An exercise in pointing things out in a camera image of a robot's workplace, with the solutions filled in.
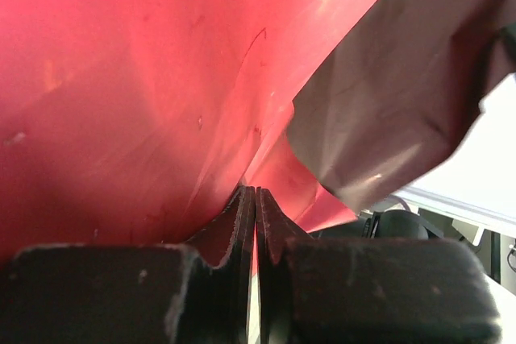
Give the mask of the red wrapping paper sheet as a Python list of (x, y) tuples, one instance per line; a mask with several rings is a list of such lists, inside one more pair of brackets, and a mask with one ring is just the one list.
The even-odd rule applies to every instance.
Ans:
[(241, 183), (307, 230), (446, 160), (515, 0), (1, 0), (1, 259), (181, 242)]

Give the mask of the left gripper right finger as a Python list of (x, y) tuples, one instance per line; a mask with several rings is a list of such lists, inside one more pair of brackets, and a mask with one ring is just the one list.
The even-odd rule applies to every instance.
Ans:
[(495, 343), (476, 256), (450, 239), (309, 236), (256, 191), (263, 343)]

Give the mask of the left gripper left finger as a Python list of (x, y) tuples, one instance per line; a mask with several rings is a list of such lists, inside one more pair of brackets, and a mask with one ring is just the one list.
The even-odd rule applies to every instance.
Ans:
[(255, 190), (182, 244), (43, 245), (1, 270), (4, 343), (245, 343)]

